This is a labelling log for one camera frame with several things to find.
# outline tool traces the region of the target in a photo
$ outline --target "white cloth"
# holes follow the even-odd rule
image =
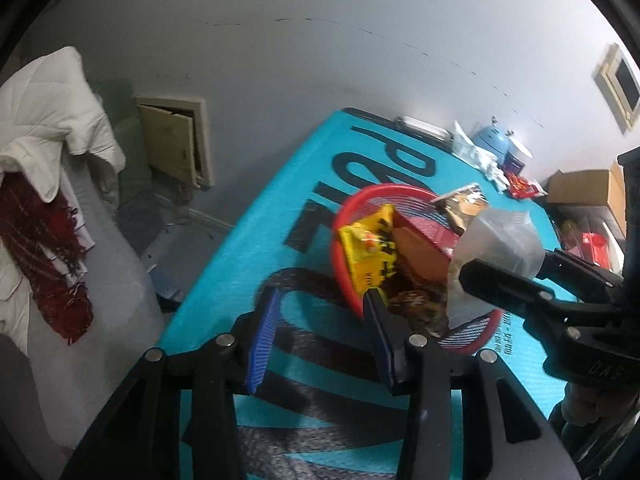
[[[72,46],[31,61],[0,88],[0,182],[5,171],[21,171],[51,202],[60,186],[63,143],[71,155],[91,153],[107,163],[98,167],[98,184],[117,202],[124,154]]]
[[[84,79],[81,57],[70,46],[32,61],[0,88],[0,185],[5,172],[21,171],[44,202],[62,190],[71,207],[78,209],[76,234],[87,250],[94,241],[60,165],[63,143],[72,155],[91,153],[106,162],[98,167],[98,184],[108,205],[117,206],[117,173],[124,167],[124,154]],[[77,281],[62,261],[48,250],[46,254],[70,285]],[[28,280],[0,242],[0,333],[24,354],[31,296]]]

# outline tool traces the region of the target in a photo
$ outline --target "red item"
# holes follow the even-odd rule
[[[348,307],[359,318],[363,317],[362,298],[358,296],[351,283],[344,250],[337,234],[338,229],[372,214],[383,204],[393,204],[396,211],[406,218],[424,218],[425,211],[432,211],[433,206],[430,205],[430,202],[436,197],[437,195],[431,191],[407,184],[377,184],[360,190],[342,204],[332,224],[334,238],[331,243],[331,264],[334,268],[335,281],[338,283]],[[446,224],[446,222],[446,218],[443,218],[442,223]],[[439,344],[453,352],[474,354],[488,343],[500,325],[501,319],[502,311],[499,308],[492,310],[488,317],[481,322],[472,324],[459,333],[440,340]]]
[[[582,256],[588,262],[610,269],[607,240],[597,233],[582,233]]]
[[[536,198],[545,195],[537,182],[530,182],[526,178],[517,176],[509,171],[505,173],[505,176],[509,181],[509,192],[512,198],[522,200],[523,198]]]
[[[0,237],[29,280],[44,320],[69,345],[87,331],[94,318],[84,283],[69,286],[42,251],[51,250],[76,273],[82,247],[74,214],[62,193],[44,203],[21,173],[7,173],[0,186]]]
[[[453,249],[456,247],[460,236],[455,234],[452,229],[444,227],[437,220],[430,218],[422,218],[419,216],[406,217],[406,221],[409,222],[414,228],[418,229],[425,237],[427,237],[431,243],[436,245],[437,248],[447,257],[449,260],[453,257]]]

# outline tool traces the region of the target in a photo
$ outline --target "red fabric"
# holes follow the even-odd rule
[[[71,273],[79,270],[82,247],[74,215],[62,193],[44,203],[21,173],[7,173],[0,186],[0,237],[30,282],[44,320],[69,345],[87,331],[94,318],[84,283],[68,286],[42,251],[51,250]]]

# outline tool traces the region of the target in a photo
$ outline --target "red basket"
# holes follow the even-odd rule
[[[426,207],[434,198],[436,198],[435,194],[420,187],[406,184],[378,184],[364,188],[350,196],[342,204],[332,225],[334,239],[331,243],[331,264],[334,268],[335,279],[347,304],[359,318],[363,317],[362,298],[357,295],[351,284],[351,275],[347,268],[342,244],[337,235],[338,229],[372,214],[381,205],[389,203],[393,204],[396,211],[404,216],[429,218],[448,226],[444,215],[434,212],[431,207]],[[439,343],[441,346],[458,353],[473,354],[491,339],[501,319],[502,311],[497,308],[486,316],[475,319],[453,331],[446,338],[439,340]]]

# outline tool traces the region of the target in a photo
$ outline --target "wooden access panel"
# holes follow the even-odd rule
[[[193,119],[152,106],[138,105],[138,109],[149,165],[196,186]]]

